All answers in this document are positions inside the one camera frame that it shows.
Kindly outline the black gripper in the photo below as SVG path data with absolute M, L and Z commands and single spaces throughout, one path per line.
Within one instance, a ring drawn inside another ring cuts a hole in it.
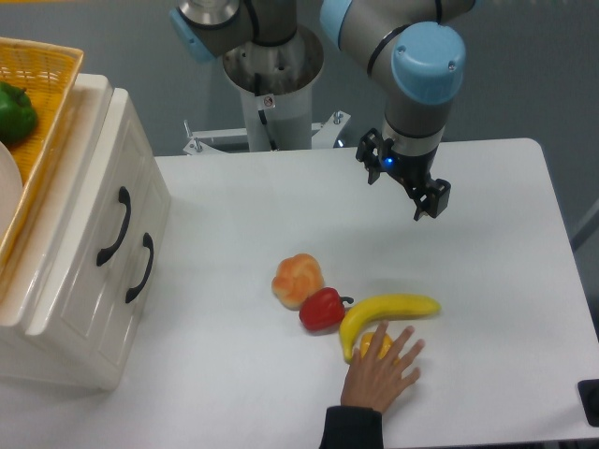
M 415 221 L 423 216 L 437 218 L 446 209 L 451 190 L 448 181 L 431 178 L 430 170 L 437 149 L 420 155 L 406 155 L 395 150 L 394 144 L 390 138 L 382 140 L 375 128 L 362 136 L 356 159 L 368 172 L 367 183 L 373 185 L 383 171 L 400 183 L 414 201 Z

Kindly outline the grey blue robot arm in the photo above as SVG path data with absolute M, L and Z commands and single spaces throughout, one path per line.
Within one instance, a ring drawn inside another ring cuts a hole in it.
M 448 22 L 470 1 L 326 1 L 323 31 L 386 94 L 382 126 L 360 139 L 369 181 L 388 174 L 414 201 L 416 217 L 438 216 L 450 184 L 431 176 L 466 62 Z M 312 145 L 312 89 L 324 51 L 301 25 L 294 1 L 181 1 L 170 11 L 180 41 L 199 63 L 220 60 L 237 88 L 251 151 Z

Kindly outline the black sleeved forearm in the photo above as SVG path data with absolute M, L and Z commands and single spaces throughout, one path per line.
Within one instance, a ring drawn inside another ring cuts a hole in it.
M 383 415 L 372 408 L 333 406 L 327 408 L 321 449 L 383 448 Z

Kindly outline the person's hand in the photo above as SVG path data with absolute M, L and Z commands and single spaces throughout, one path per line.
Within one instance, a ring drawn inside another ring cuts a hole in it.
M 374 345 L 387 334 L 388 322 L 382 322 L 374 332 Z M 393 349 L 375 366 L 375 352 L 369 352 L 362 365 L 359 351 L 354 350 L 346 373 L 340 405 L 372 408 L 384 414 L 394 401 L 420 378 L 421 370 L 414 365 L 425 347 L 423 339 L 417 340 L 403 355 L 401 352 L 415 333 L 407 326 L 395 340 Z

